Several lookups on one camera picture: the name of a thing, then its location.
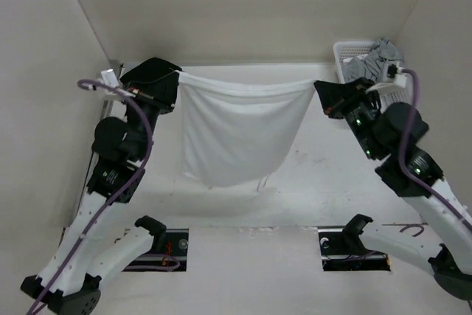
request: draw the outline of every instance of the white basket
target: white basket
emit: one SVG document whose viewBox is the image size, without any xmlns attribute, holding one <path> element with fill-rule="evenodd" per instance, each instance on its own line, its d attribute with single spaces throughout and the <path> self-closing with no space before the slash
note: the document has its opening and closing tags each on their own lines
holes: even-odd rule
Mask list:
<svg viewBox="0 0 472 315">
<path fill-rule="evenodd" d="M 346 83 L 341 69 L 342 60 L 369 53 L 370 47 L 372 47 L 373 44 L 374 41 L 345 41 L 336 42 L 334 44 L 334 58 L 336 59 L 336 71 L 338 72 L 340 83 Z M 398 91 L 382 95 L 382 111 L 384 111 L 391 104 L 399 102 L 410 103 L 409 86 L 407 86 L 405 89 L 400 89 Z"/>
</svg>

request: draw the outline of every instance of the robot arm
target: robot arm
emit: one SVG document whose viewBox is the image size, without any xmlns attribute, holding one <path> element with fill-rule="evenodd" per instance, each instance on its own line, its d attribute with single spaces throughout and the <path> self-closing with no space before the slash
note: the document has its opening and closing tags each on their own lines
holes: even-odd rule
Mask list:
<svg viewBox="0 0 472 315">
<path fill-rule="evenodd" d="M 401 69 L 389 67 L 394 80 Z M 418 90 L 416 73 L 408 69 Z M 411 205 L 441 237 L 443 244 L 392 232 L 365 215 L 343 229 L 345 243 L 357 255 L 386 252 L 432 275 L 449 294 L 472 300 L 472 217 L 458 202 L 443 171 L 416 144 L 428 131 L 412 106 L 394 103 L 381 112 L 374 83 L 366 78 L 348 84 L 315 82 L 324 113 L 347 121 L 366 157 L 381 161 L 375 172 L 398 197 Z"/>
<path fill-rule="evenodd" d="M 112 71 L 102 72 L 101 82 L 79 82 L 82 89 L 102 87 L 107 99 L 125 101 L 126 121 L 107 117 L 95 128 L 92 150 L 99 159 L 76 218 L 48 265 L 21 285 L 35 299 L 28 315 L 36 314 L 41 302 L 55 314 L 90 314 L 103 284 L 164 241 L 165 225 L 143 217 L 131 233 L 96 257 L 105 233 L 119 220 L 145 173 L 158 116 L 174 108 L 176 70 L 180 68 L 151 58 L 121 78 L 122 89 Z"/>
</svg>

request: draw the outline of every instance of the purple cable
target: purple cable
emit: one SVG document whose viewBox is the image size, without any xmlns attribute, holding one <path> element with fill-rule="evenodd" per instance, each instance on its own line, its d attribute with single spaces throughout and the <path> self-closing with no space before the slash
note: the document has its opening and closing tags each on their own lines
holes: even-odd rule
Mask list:
<svg viewBox="0 0 472 315">
<path fill-rule="evenodd" d="M 151 271 L 175 271 L 178 267 L 180 267 L 180 261 L 177 260 L 174 256 L 170 255 L 164 255 L 164 254 L 147 254 L 147 255 L 152 255 L 155 257 L 162 257 L 162 258 L 167 258 L 168 260 L 171 260 L 172 262 L 175 262 L 176 264 L 174 266 L 148 266 L 148 265 L 133 265 L 133 266 L 128 266 L 125 268 L 125 271 L 141 271 L 145 269 L 149 269 Z"/>
<path fill-rule="evenodd" d="M 130 179 L 122 185 L 118 191 L 116 191 L 107 201 L 104 203 L 104 205 L 101 206 L 101 208 L 95 213 L 95 215 L 92 217 L 92 219 L 89 221 L 85 229 L 83 230 L 82 234 L 86 235 L 92 226 L 94 225 L 95 221 L 100 217 L 100 215 L 103 213 L 103 211 L 110 206 L 113 202 L 116 201 L 116 199 L 128 188 L 131 186 L 131 184 L 141 175 L 141 172 L 144 170 L 145 165 L 148 163 L 149 157 L 150 157 L 150 152 L 153 147 L 153 130 L 150 127 L 148 118 L 146 117 L 145 113 L 142 111 L 142 109 L 129 97 L 124 95 L 119 89 L 116 89 L 112 86 L 108 86 L 104 83 L 101 83 L 100 81 L 96 80 L 89 80 L 89 79 L 82 79 L 77 82 L 77 86 L 81 89 L 84 90 L 89 90 L 89 86 L 96 86 L 102 89 L 107 89 L 114 94 L 117 94 L 120 96 L 129 106 L 131 106 L 136 113 L 138 114 L 139 118 L 142 121 L 142 124 L 145 127 L 146 130 L 146 136 L 147 136 L 147 147 L 146 147 L 146 154 L 144 159 L 142 160 L 141 165 L 137 168 L 135 173 L 130 177 Z M 39 294 L 38 298 L 36 298 L 35 302 L 31 305 L 31 308 L 29 308 L 27 315 L 34 315 L 37 314 L 35 312 L 36 307 L 38 304 L 41 302 L 41 300 L 46 296 L 47 292 L 49 289 L 52 287 L 54 282 L 59 278 L 60 274 L 62 271 L 66 268 L 67 263 L 72 259 L 72 256 L 74 256 L 75 252 L 78 250 L 80 244 L 82 243 L 82 238 L 77 239 L 75 244 L 73 245 L 71 251 L 67 254 L 66 258 L 64 261 L 61 263 L 59 266 L 58 270 L 56 273 L 54 273 L 54 276 L 52 276 L 51 280 L 46 284 L 44 287 L 43 291 Z"/>
<path fill-rule="evenodd" d="M 438 193 L 435 189 L 428 186 L 426 183 L 421 181 L 418 177 L 413 175 L 408 171 L 408 168 L 405 164 L 405 155 L 406 155 L 406 148 L 409 141 L 409 134 L 412 131 L 413 123 L 414 123 L 414 116 L 416 113 L 416 107 L 418 105 L 418 101 L 420 99 L 420 79 L 418 78 L 418 74 L 411 69 L 402 69 L 403 73 L 410 74 L 413 79 L 413 102 L 412 102 L 412 109 L 409 112 L 408 119 L 406 121 L 405 131 L 403 131 L 401 141 L 400 141 L 400 152 L 398 154 L 400 160 L 400 169 L 402 172 L 413 182 L 419 184 L 425 190 L 430 192 L 434 197 L 440 200 L 442 204 L 444 204 L 460 221 L 464 226 L 472 232 L 472 224 L 469 223 L 464 219 L 464 216 L 456 209 L 454 206 L 449 203 L 447 199 L 445 199 L 440 193 Z"/>
<path fill-rule="evenodd" d="M 32 315 L 39 314 L 41 310 L 43 310 L 46 307 L 46 304 L 41 305 L 39 308 L 33 311 Z"/>
</svg>

